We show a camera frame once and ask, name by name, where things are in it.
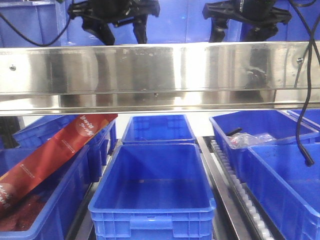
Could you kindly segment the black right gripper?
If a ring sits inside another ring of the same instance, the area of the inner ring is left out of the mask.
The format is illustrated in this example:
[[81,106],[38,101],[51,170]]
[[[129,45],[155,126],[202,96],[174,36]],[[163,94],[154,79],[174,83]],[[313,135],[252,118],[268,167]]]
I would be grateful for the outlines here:
[[210,42],[222,42],[228,21],[251,25],[245,42],[263,42],[278,33],[278,23],[288,24],[292,15],[275,7],[275,0],[225,0],[205,3],[202,15],[211,19]]

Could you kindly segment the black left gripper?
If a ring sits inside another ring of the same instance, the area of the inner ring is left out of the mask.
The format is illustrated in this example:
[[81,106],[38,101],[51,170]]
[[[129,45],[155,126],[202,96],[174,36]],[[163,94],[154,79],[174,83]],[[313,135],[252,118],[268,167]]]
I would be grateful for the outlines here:
[[71,3],[67,13],[72,20],[80,17],[82,29],[104,45],[115,44],[110,24],[115,28],[131,24],[137,43],[146,44],[148,16],[159,16],[160,3],[157,0],[84,0]]

